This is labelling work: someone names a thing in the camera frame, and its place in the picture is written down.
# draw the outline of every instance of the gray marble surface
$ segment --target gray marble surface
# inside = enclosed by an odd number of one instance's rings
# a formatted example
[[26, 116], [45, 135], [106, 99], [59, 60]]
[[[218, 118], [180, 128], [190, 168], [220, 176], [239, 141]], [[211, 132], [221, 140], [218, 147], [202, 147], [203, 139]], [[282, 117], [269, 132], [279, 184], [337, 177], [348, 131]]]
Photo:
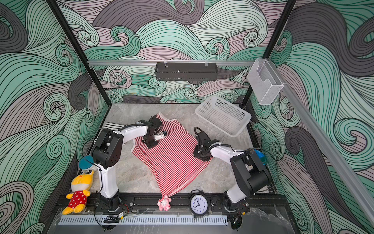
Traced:
[[[120, 124], [133, 124], [138, 120], [149, 120], [161, 112], [168, 119], [177, 119], [191, 134], [193, 128], [204, 130], [210, 139], [218, 139], [237, 149], [252, 148], [248, 131], [244, 129], [237, 137], [225, 136], [207, 128], [199, 121], [195, 109], [199, 104], [113, 104], [105, 120]], [[122, 146], [119, 162], [116, 164], [116, 180], [120, 192], [157, 192], [160, 189], [147, 166], [131, 153], [133, 141]], [[204, 192], [224, 192], [235, 184], [231, 165], [218, 158], [212, 158], [205, 170], [180, 192], [200, 189]], [[98, 172], [94, 174], [91, 192], [100, 190]]]

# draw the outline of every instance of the wave patterned wallpaper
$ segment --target wave patterned wallpaper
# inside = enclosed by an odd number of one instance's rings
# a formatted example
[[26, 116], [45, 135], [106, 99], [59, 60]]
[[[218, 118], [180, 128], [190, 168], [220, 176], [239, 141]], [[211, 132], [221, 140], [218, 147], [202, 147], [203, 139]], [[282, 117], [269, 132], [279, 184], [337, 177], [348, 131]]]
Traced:
[[[298, 6], [271, 55], [300, 101], [374, 195], [374, 2], [318, 0]], [[301, 233], [361, 234], [374, 228], [280, 93], [251, 96], [253, 128], [276, 187]]]
[[[58, 0], [89, 60], [255, 60], [286, 0]], [[220, 67], [219, 80], [157, 81], [154, 66], [96, 66], [114, 103], [241, 102], [250, 67]]]
[[1, 233], [43, 231], [107, 109], [47, 2], [1, 1]]

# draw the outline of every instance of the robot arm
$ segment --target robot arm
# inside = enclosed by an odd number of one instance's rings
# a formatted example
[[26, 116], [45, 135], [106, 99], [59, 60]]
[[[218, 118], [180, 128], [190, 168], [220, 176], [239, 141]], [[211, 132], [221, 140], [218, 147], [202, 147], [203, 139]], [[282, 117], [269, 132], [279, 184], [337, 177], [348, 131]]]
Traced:
[[119, 205], [119, 191], [116, 183], [116, 163], [121, 157], [122, 143], [143, 136], [142, 142], [148, 148], [158, 144], [167, 133], [160, 132], [162, 122], [153, 116], [149, 121], [127, 125], [118, 131], [103, 129], [91, 150], [94, 163], [99, 167], [100, 198], [107, 210], [115, 210]]
[[197, 146], [194, 156], [204, 161], [210, 157], [219, 158], [232, 166], [236, 184], [225, 192], [227, 207], [234, 209], [234, 204], [257, 192], [270, 183], [270, 174], [254, 150], [241, 151], [218, 140], [211, 141], [208, 135], [195, 127]]

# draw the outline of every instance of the wire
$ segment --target wire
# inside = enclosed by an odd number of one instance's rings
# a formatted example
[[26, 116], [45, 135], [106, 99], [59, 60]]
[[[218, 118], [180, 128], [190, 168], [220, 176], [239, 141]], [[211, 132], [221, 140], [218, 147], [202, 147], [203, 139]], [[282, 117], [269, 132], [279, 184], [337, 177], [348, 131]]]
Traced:
[[271, 187], [268, 188], [268, 189], [264, 189], [264, 190], [257, 191], [257, 192], [255, 192], [255, 193], [258, 193], [258, 192], [265, 192], [265, 191], [268, 191], [268, 190], [272, 189], [273, 187], [275, 187], [276, 183], [278, 182], [278, 178], [279, 178], [279, 176], [278, 176], [278, 172], [277, 172], [277, 179], [275, 180], [273, 186], [271, 186]]
[[95, 218], [95, 221], [96, 221], [96, 223], [102, 228], [102, 229], [104, 229], [104, 231], [106, 231], [107, 229], [106, 228], [104, 228], [100, 223], [99, 223], [99, 221], [97, 221], [97, 219], [96, 219], [96, 216], [95, 216], [95, 208], [96, 208], [96, 206], [94, 205], [93, 206], [94, 208], [93, 208], [93, 217]]
[[237, 217], [239, 217], [239, 216], [241, 216], [242, 214], [240, 213], [240, 214], [238, 214], [237, 216], [235, 216], [235, 217], [233, 217], [233, 218], [231, 218], [231, 219], [227, 219], [227, 221], [231, 221], [231, 220], [234, 220], [234, 219], [236, 219]]
[[247, 212], [249, 212], [249, 208], [248, 206], [246, 206], [245, 204], [242, 204], [245, 208], [247, 208]]
[[103, 222], [106, 224], [116, 224], [121, 221], [121, 218], [114, 215], [107, 216], [108, 219], [105, 219]]
[[203, 130], [201, 130], [201, 128], [194, 127], [194, 128], [193, 128], [193, 131], [195, 132], [195, 135], [197, 135], [196, 129], [200, 130], [200, 132], [203, 132]]
[[125, 205], [127, 207], [127, 213], [129, 212], [129, 207], [125, 204], [125, 203], [122, 203], [122, 205]]
[[203, 156], [204, 156], [204, 155], [207, 155], [207, 154], [211, 151], [211, 149], [213, 149], [214, 147], [218, 147], [218, 146], [230, 147], [233, 151], [235, 151], [235, 150], [231, 147], [231, 145], [228, 145], [228, 144], [222, 144], [222, 143], [221, 143], [221, 144], [220, 144], [220, 143], [215, 143], [215, 145], [209, 147], [209, 149], [206, 150], [206, 152], [205, 152], [205, 154], [203, 154]]
[[101, 173], [102, 169], [98, 165], [96, 165], [96, 164], [88, 161], [85, 157], [83, 157], [83, 159], [86, 160], [87, 162], [91, 163], [92, 165], [95, 165], [97, 168], [99, 168], [100, 178], [101, 178], [101, 187], [100, 187], [100, 191], [99, 192], [101, 192], [102, 188], [104, 188], [103, 183], [102, 183], [102, 173]]
[[159, 132], [161, 132], [161, 130], [162, 130], [162, 123], [161, 123], [161, 126], [160, 126], [160, 128], [157, 130], [157, 132], [156, 133], [154, 133], [155, 135], [157, 135], [157, 133], [159, 133]]
[[104, 128], [96, 128], [96, 129], [90, 131], [89, 133], [87, 133], [86, 136], [87, 136], [88, 134], [90, 134], [91, 132], [93, 132], [93, 131], [97, 131], [97, 130], [100, 130], [100, 129], [104, 129]]

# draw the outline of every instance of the plastic basket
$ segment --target plastic basket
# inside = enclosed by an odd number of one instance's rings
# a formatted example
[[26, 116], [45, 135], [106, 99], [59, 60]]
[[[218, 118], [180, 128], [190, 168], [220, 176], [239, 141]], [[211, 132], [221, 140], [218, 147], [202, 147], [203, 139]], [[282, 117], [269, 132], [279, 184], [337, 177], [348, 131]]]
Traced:
[[251, 114], [217, 96], [211, 96], [195, 110], [200, 121], [218, 132], [236, 137], [251, 120]]

